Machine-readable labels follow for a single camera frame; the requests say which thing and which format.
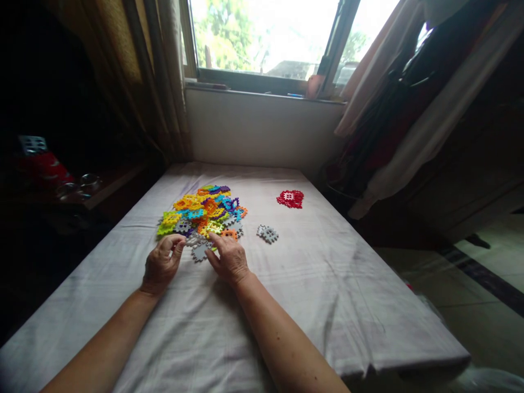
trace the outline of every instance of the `mattress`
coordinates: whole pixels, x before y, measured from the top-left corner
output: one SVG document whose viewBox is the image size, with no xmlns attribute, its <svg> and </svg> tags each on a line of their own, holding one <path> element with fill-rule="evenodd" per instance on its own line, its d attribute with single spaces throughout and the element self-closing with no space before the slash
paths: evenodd
<svg viewBox="0 0 524 393">
<path fill-rule="evenodd" d="M 206 184 L 229 186 L 249 213 L 250 269 L 343 377 L 467 363 L 468 352 L 321 193 L 296 170 L 171 167 L 0 350 L 5 391 L 37 391 L 138 287 L 162 212 Z M 280 205 L 283 190 L 303 208 Z M 256 235 L 269 225 L 269 244 Z M 251 392 L 274 385 L 231 289 L 186 247 L 116 392 Z"/>
</svg>

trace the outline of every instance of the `tree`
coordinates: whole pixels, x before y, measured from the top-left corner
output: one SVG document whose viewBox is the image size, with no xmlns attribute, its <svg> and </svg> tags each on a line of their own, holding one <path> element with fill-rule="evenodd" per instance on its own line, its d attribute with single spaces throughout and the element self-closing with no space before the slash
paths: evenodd
<svg viewBox="0 0 524 393">
<path fill-rule="evenodd" d="M 206 46 L 214 67 L 252 70 L 249 49 L 255 40 L 244 0 L 206 0 L 207 15 L 195 24 L 196 50 L 205 66 Z"/>
<path fill-rule="evenodd" d="M 351 32 L 340 58 L 341 63 L 356 61 L 356 55 L 366 46 L 369 37 L 362 32 Z"/>
</svg>

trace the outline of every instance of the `plastic bag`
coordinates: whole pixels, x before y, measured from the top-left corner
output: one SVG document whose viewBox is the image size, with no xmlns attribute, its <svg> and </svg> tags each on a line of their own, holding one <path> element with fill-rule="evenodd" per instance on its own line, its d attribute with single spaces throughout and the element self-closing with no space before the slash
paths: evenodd
<svg viewBox="0 0 524 393">
<path fill-rule="evenodd" d="M 524 379 L 494 368 L 470 366 L 450 386 L 453 392 L 524 392 Z"/>
</svg>

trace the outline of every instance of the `forearm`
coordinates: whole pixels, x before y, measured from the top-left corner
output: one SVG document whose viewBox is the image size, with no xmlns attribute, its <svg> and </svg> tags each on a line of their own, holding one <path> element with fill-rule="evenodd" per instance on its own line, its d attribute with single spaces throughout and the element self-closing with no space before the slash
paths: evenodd
<svg viewBox="0 0 524 393">
<path fill-rule="evenodd" d="M 157 302 L 157 297 L 133 292 L 42 392 L 111 391 Z"/>
<path fill-rule="evenodd" d="M 254 274 L 234 289 L 279 391 L 349 391 Z"/>
</svg>

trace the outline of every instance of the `finger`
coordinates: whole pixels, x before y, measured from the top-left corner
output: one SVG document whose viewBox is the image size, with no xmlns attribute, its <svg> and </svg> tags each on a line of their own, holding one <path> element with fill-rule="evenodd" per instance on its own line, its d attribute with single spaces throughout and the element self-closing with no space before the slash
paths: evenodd
<svg viewBox="0 0 524 393">
<path fill-rule="evenodd" d="M 224 246 L 224 238 L 218 236 L 216 233 L 209 232 L 209 239 L 215 243 L 215 246 L 218 248 L 218 253 L 222 253 L 222 247 Z"/>
<path fill-rule="evenodd" d="M 173 250 L 173 255 L 171 256 L 171 258 L 175 259 L 175 260 L 180 260 L 180 257 L 182 256 L 182 252 L 184 251 L 184 246 L 186 245 L 186 240 L 181 240 L 179 241 L 176 246 L 175 246 L 175 249 Z"/>
<path fill-rule="evenodd" d="M 175 245 L 185 239 L 186 237 L 183 235 L 169 235 L 158 242 L 157 248 L 161 251 L 171 251 Z"/>
<path fill-rule="evenodd" d="M 213 266 L 213 269 L 218 272 L 218 269 L 220 269 L 220 259 L 218 259 L 217 255 L 211 251 L 210 249 L 207 249 L 205 251 L 207 259 L 209 260 L 209 263 L 211 266 Z"/>
</svg>

